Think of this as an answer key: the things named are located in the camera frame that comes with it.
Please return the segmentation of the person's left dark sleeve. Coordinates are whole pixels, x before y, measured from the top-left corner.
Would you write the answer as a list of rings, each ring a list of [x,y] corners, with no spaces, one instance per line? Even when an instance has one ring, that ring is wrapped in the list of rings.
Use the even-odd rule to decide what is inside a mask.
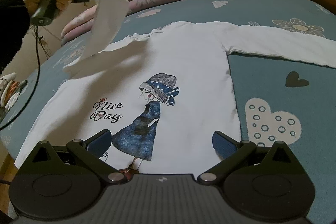
[[[1,0],[1,71],[21,49],[30,26],[30,16],[23,0]]]

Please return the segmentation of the clothes pile beside bed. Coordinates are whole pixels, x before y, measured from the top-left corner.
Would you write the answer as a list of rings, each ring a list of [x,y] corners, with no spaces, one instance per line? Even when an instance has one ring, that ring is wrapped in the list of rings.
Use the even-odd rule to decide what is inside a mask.
[[[22,90],[26,87],[28,81],[16,81],[15,72],[1,77],[1,119],[17,102]]]

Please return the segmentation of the white printed long-sleeve shirt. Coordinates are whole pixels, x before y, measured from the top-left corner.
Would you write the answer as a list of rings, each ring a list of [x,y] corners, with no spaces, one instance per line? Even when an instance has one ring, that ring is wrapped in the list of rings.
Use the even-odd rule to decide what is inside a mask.
[[[335,16],[307,0],[188,0],[98,23],[70,75],[35,120],[16,158],[40,140],[63,145],[103,129],[108,163],[145,173],[198,175],[219,162],[211,137],[240,139],[228,55],[247,53],[335,67]]]

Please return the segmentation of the teal floral bed sheet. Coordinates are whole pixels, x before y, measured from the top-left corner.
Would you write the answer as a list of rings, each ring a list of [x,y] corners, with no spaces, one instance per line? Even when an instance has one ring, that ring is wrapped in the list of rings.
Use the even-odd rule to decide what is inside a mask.
[[[124,21],[112,43],[124,38]],[[82,55],[89,38],[85,34],[61,47],[43,64],[39,80],[29,77],[7,118],[18,113],[30,93],[33,100],[1,132],[1,141],[15,161],[40,112],[70,78],[64,67]],[[335,219],[335,67],[247,53],[231,53],[228,62],[240,122],[240,139],[235,140],[248,139],[259,146],[285,141],[315,186],[309,219],[331,223]]]

